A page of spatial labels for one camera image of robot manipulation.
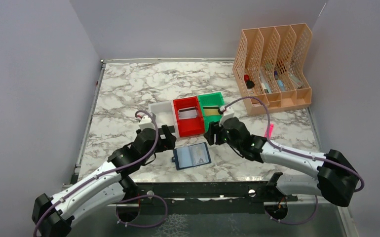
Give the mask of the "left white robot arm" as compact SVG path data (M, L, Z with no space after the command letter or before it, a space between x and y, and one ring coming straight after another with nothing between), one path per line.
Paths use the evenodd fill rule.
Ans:
M134 141L115 150L101 166L71 187L35 199L32 221L35 237L65 237L81 219L109 204L139 203L147 198L130 174L146 165L148 158L175 148L176 136L168 126L137 130Z

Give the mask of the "peach file organizer rack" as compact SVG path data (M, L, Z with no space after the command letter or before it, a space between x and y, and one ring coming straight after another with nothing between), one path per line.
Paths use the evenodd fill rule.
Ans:
M311 41L312 31L306 23L241 30L232 71L240 94L245 97L243 102L247 114L265 114L260 100L270 113L304 109L311 105L312 89L303 72ZM260 70L271 93L264 92ZM303 82L302 88L294 88L288 72ZM255 83L254 88L246 87L245 74Z

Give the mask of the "navy blue card holder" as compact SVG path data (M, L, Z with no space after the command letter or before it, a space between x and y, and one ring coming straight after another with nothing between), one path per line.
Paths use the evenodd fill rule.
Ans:
M211 163L206 142L184 146L173 150L171 161L177 170L197 167Z

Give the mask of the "white plastic bin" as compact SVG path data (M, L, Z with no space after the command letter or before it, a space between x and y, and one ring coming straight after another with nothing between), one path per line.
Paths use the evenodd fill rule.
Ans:
M157 103L151 103L148 105L151 113L155 115L155 120L158 127L162 125L175 125L175 113L173 109L173 101L162 101Z

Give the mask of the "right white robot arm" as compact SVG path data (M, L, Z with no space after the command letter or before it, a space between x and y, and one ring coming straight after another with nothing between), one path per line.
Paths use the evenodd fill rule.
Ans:
M346 157L337 150L312 153L281 146L268 138L250 134L245 124L232 117L224 123L209 123L204 138L209 145L227 143L250 161L284 166L302 173L292 186L282 179L266 186L266 196L277 201L285 194L309 194L325 198L330 203L348 207L359 182L358 172Z

